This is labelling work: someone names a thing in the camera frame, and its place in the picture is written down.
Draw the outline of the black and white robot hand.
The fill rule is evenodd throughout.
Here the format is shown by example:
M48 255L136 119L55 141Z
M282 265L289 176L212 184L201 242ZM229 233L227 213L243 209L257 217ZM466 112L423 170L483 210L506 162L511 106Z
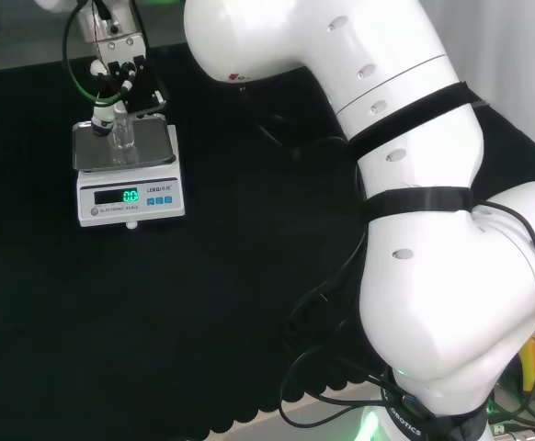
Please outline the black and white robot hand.
M97 81L99 106L91 118L93 132L108 136L118 119L161 110L166 104L142 33L95 42L97 58L90 73Z

